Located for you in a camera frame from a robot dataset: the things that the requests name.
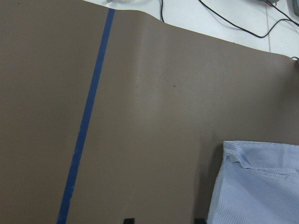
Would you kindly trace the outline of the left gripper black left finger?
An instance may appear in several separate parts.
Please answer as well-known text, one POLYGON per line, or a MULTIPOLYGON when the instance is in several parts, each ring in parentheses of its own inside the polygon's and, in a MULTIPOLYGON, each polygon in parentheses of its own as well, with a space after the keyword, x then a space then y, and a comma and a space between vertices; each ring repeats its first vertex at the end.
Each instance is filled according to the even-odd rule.
POLYGON ((125 218, 123 220, 123 224, 135 224, 135 219, 134 218, 125 218))

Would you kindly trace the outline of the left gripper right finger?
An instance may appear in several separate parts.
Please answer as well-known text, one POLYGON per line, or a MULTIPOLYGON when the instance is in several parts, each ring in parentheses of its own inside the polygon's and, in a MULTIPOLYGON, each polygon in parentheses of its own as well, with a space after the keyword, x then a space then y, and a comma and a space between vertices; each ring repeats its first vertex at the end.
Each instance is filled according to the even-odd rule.
POLYGON ((206 224, 206 220, 204 218, 195 218, 194 224, 206 224))

